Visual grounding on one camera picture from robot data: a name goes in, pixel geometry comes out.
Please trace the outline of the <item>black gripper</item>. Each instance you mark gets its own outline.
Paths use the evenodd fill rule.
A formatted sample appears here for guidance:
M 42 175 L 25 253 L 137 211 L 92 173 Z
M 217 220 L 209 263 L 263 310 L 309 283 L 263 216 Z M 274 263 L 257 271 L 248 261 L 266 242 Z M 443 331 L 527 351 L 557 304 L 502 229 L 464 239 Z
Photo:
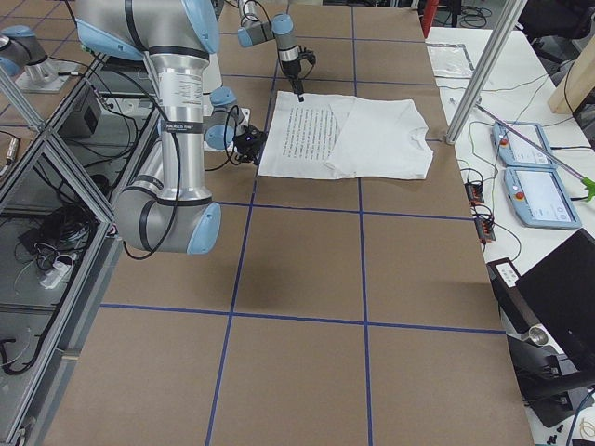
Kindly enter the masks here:
M 268 135 L 265 131 L 259 130 L 254 125 L 248 125 L 244 133 L 233 138 L 236 151 L 235 161 L 238 163 L 259 165 L 267 137 Z
M 303 102 L 304 89 L 301 80 L 305 75 L 302 74 L 301 62 L 306 60 L 313 68 L 316 64 L 314 51 L 301 45 L 279 46 L 278 59 L 283 74 L 291 81 L 292 90 L 297 96 L 297 100 Z

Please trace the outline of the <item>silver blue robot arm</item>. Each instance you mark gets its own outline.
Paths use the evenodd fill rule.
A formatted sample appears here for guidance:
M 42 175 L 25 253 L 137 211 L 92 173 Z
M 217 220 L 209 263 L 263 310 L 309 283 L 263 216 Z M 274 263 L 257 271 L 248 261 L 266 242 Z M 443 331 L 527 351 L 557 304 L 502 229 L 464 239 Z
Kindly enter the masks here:
M 274 41 L 281 71 L 297 100 L 303 102 L 303 80 L 316 65 L 316 55 L 313 50 L 298 44 L 291 16 L 279 13 L 271 18 L 259 1 L 238 1 L 237 4 L 240 15 L 237 36 L 240 46 L 251 47 Z
M 209 1 L 79 1 L 77 32 L 89 49 L 144 63 L 156 93 L 160 137 L 117 196 L 115 226 L 147 253 L 208 253 L 221 209 L 205 185 L 204 148 L 228 149 L 247 127 L 220 84 L 218 19 Z

